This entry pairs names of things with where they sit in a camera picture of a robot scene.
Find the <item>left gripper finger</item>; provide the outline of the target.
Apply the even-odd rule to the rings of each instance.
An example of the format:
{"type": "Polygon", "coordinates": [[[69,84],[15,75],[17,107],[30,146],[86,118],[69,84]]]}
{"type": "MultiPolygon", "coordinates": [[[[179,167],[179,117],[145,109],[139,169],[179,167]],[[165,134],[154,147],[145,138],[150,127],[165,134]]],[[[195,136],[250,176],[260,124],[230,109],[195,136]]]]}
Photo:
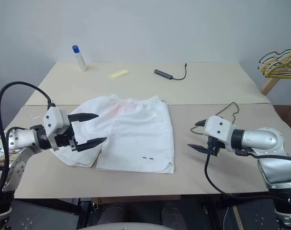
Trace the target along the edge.
{"type": "Polygon", "coordinates": [[[85,151],[88,149],[92,149],[92,148],[100,145],[101,143],[103,143],[106,140],[107,140],[107,138],[95,138],[95,139],[87,140],[87,142],[83,143],[83,144],[76,143],[76,151],[85,151]]]}
{"type": "Polygon", "coordinates": [[[93,113],[78,113],[78,114],[68,115],[68,119],[70,122],[84,122],[84,121],[92,120],[97,117],[99,116],[93,113]]]}

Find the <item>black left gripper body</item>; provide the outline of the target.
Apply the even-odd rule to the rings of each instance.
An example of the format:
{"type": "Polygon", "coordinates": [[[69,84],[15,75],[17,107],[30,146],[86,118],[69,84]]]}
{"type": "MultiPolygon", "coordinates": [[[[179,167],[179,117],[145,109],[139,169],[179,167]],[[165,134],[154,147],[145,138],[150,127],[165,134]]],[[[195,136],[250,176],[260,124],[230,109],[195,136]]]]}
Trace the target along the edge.
{"type": "Polygon", "coordinates": [[[72,151],[78,151],[78,143],[75,139],[75,133],[72,127],[72,122],[79,121],[78,115],[68,115],[69,127],[63,134],[57,134],[55,141],[58,147],[70,146],[72,151]]]}

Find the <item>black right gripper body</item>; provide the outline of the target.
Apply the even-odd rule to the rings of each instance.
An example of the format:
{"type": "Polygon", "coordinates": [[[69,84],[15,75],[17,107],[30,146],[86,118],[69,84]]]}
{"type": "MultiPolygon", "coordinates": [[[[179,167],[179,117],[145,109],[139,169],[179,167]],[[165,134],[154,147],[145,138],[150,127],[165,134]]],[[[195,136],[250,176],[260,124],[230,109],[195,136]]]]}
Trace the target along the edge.
{"type": "Polygon", "coordinates": [[[214,137],[208,137],[207,153],[213,156],[218,156],[220,151],[220,141],[214,137]]]}

